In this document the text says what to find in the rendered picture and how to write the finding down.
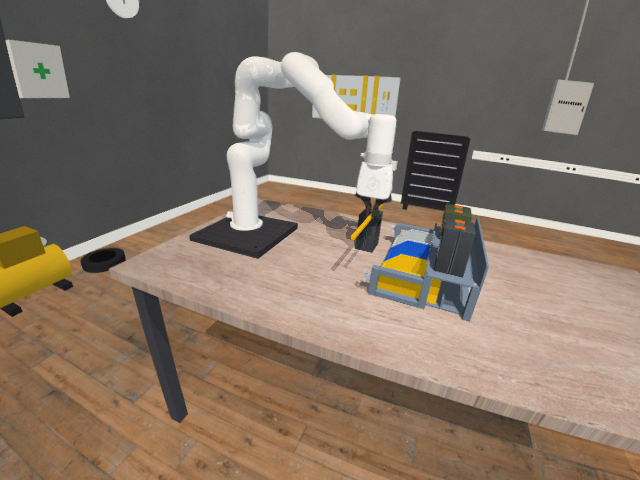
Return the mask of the olive green case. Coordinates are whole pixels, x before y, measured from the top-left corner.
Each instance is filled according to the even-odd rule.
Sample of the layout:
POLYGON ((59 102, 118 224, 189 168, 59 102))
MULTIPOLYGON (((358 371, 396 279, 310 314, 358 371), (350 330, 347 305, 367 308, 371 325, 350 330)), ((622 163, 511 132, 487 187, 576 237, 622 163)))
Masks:
POLYGON ((459 219, 459 220, 468 221, 468 222, 471 222, 471 219, 472 219, 472 212, 471 212, 471 208, 469 208, 469 207, 452 205, 452 204, 447 204, 447 203, 446 203, 445 207, 446 208, 445 208, 445 213, 444 213, 444 219, 442 219, 439 239, 441 239, 441 234, 442 234, 442 230, 443 230, 443 224, 444 224, 445 217, 452 218, 452 219, 457 219, 457 220, 459 219))

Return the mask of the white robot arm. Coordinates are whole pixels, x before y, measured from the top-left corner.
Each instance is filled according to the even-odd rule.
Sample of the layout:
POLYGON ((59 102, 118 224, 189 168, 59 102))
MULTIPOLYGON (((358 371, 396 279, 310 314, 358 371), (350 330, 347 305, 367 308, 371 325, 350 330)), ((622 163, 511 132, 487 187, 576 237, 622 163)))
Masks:
POLYGON ((368 138, 367 152, 361 153, 366 162, 391 163, 396 170, 398 161, 391 160, 396 129, 394 116, 350 109, 337 96, 333 82, 319 70, 317 62, 302 53, 291 52, 282 62, 249 57, 236 71, 233 117, 235 135, 249 141, 233 144, 227 151, 233 212, 228 211, 226 217, 232 219, 233 229, 247 231, 263 225, 258 218, 257 178, 253 167, 268 160, 272 121, 268 114, 260 111, 260 86, 296 87, 339 136, 348 140, 368 138))

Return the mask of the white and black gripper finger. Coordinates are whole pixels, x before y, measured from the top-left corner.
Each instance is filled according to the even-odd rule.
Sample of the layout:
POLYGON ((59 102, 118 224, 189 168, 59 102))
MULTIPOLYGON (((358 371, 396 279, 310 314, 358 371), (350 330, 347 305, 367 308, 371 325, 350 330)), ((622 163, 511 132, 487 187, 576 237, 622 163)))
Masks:
POLYGON ((360 199, 362 199, 362 201, 364 202, 364 204, 366 206, 365 207, 365 215, 366 215, 366 218, 367 218, 371 214, 371 207, 372 207, 371 198, 370 197, 365 197, 365 196, 360 196, 360 195, 357 194, 357 192, 356 192, 355 196, 360 198, 360 199))
POLYGON ((390 196, 389 196, 389 198, 387 198, 387 199, 384 199, 384 200, 383 200, 383 199, 376 199, 376 201, 375 201, 375 205, 374 205, 374 207, 372 208, 372 216, 371 216, 371 219, 372 219, 372 220, 374 220, 374 218, 375 218, 375 217, 377 217, 377 215, 378 215, 378 208, 379 208, 379 206, 380 206, 380 205, 382 205, 383 203, 389 203, 389 202, 391 202, 391 201, 392 201, 391 192, 390 192, 390 196))

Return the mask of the dark grey case with orange latches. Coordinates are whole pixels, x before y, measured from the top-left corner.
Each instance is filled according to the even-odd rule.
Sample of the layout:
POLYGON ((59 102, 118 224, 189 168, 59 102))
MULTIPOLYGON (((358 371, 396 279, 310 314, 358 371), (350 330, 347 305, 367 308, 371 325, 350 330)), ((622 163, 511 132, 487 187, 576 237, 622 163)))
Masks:
POLYGON ((473 222, 446 217, 434 271, 463 277, 475 235, 473 222))

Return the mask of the yellow vertical bar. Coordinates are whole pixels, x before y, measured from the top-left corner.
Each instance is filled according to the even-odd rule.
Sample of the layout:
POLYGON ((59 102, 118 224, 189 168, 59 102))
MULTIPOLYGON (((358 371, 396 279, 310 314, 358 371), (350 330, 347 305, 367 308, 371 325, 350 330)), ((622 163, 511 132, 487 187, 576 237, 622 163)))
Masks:
MULTIPOLYGON (((380 208, 384 205, 385 203, 383 203, 382 205, 379 206, 379 210, 380 208)), ((378 210, 378 211, 379 211, 378 210)), ((360 227, 352 234, 351 236, 351 240, 355 240, 356 237, 361 233, 361 231, 366 227, 366 225, 370 222, 371 220, 371 216, 372 213, 367 217, 367 219, 360 225, 360 227)))

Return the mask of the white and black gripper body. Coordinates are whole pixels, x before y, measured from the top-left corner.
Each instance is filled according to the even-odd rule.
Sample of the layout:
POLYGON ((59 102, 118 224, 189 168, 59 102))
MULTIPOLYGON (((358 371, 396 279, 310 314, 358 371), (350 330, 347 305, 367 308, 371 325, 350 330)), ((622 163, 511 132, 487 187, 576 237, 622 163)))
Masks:
POLYGON ((384 200, 390 196, 392 182, 393 165, 391 163, 373 164, 365 161, 361 164, 356 192, 360 196, 384 200))

